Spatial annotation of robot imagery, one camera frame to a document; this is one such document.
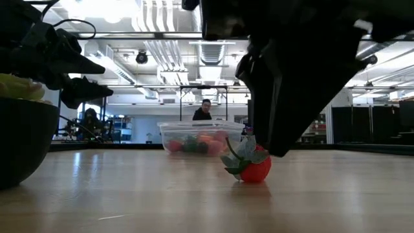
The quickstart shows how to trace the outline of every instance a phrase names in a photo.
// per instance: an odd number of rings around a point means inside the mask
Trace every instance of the artificial strawberry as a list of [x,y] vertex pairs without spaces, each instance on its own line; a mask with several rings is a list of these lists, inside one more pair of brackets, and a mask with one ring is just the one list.
[[167,150],[171,153],[175,153],[182,150],[182,142],[179,140],[170,140],[167,143]]
[[256,144],[255,137],[246,137],[240,143],[237,152],[232,149],[228,139],[226,141],[234,156],[221,157],[226,165],[226,171],[244,182],[259,183],[264,181],[272,167],[272,161],[268,152]]
[[219,130],[214,133],[214,140],[218,140],[223,144],[226,144],[226,139],[228,138],[228,134],[226,131]]
[[208,154],[218,155],[223,149],[223,143],[217,140],[211,140],[208,142]]
[[214,138],[209,135],[198,135],[197,136],[197,142],[209,142],[211,140],[214,140]]

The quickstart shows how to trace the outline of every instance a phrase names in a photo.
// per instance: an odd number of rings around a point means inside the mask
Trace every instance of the black bowl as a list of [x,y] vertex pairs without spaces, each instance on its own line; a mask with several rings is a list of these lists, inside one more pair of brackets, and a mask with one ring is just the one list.
[[53,105],[0,98],[0,189],[18,185],[39,167],[58,126]]

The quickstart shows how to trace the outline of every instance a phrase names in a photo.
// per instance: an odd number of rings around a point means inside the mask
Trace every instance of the black cable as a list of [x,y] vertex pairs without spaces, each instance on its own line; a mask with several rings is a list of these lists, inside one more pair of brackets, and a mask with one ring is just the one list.
[[89,129],[85,128],[83,125],[81,125],[81,124],[79,124],[79,123],[77,123],[77,122],[74,122],[73,120],[68,119],[68,118],[66,118],[66,117],[64,117],[64,116],[62,116],[62,115],[60,115],[59,117],[61,117],[61,118],[65,119],[65,120],[67,120],[67,121],[69,121],[69,122],[72,122],[72,123],[73,123],[73,124],[75,124],[76,126],[81,127],[81,128],[82,128],[82,129],[84,129],[86,132],[90,133],[90,134],[91,134],[91,135],[95,138],[95,140],[96,140],[97,142],[99,142],[99,143],[101,143],[101,142],[102,142],[102,140],[98,139],[98,137],[97,137],[97,136],[95,136],[95,134],[94,134],[94,133],[92,133],[91,131],[89,131]]
[[45,17],[46,13],[50,10],[50,8],[55,5],[58,1],[60,0],[50,0],[50,1],[26,1],[27,3],[31,4],[31,5],[46,5],[46,7],[43,9],[43,11],[41,12],[42,18],[41,20],[43,21],[43,18]]
[[47,6],[43,9],[43,11],[41,12],[42,14],[42,20],[45,17],[46,13],[50,10],[50,8],[52,8],[53,5],[55,5],[59,0],[50,0],[47,3]]
[[89,25],[89,26],[91,26],[93,28],[93,35],[92,36],[89,36],[88,38],[76,37],[77,39],[79,39],[79,40],[86,40],[86,39],[93,39],[93,38],[95,38],[95,36],[96,36],[96,27],[92,23],[90,23],[88,21],[85,21],[85,20],[81,20],[81,19],[64,19],[64,20],[61,20],[59,23],[54,24],[53,27],[57,27],[57,26],[61,25],[62,23],[73,22],[73,21],[85,23],[85,24],[87,24],[87,25]]

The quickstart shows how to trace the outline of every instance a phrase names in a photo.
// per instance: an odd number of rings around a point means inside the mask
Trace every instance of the strawberry leaf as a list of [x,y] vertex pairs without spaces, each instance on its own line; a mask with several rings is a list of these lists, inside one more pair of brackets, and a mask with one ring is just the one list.
[[261,164],[267,159],[268,156],[269,154],[267,153],[267,151],[255,151],[254,156],[253,158],[251,158],[251,160],[254,164]]
[[225,168],[225,170],[232,175],[239,175],[243,171],[240,168]]
[[254,150],[256,150],[256,138],[255,136],[247,137],[246,142],[246,159],[251,158],[254,154]]
[[241,143],[239,144],[239,146],[236,149],[236,153],[238,154],[238,156],[242,157],[242,158],[246,158],[246,143],[247,143],[248,139],[244,138]]
[[237,175],[244,171],[251,163],[252,161],[240,161],[237,168],[225,168],[225,170],[232,175]]
[[221,161],[224,163],[224,165],[228,168],[236,168],[239,166],[239,163],[235,159],[231,159],[228,156],[221,156]]
[[241,176],[239,175],[239,174],[237,174],[237,175],[233,175],[234,176],[234,178],[236,178],[238,181],[240,181],[241,180]]

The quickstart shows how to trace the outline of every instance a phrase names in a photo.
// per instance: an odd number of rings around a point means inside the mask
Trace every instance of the green stem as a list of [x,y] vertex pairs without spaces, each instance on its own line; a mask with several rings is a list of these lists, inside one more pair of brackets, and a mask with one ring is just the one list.
[[228,137],[226,137],[227,146],[230,149],[230,151],[233,153],[234,157],[236,157],[238,160],[243,161],[244,159],[237,155],[237,153],[233,150],[232,146],[230,145],[230,141],[228,140]]

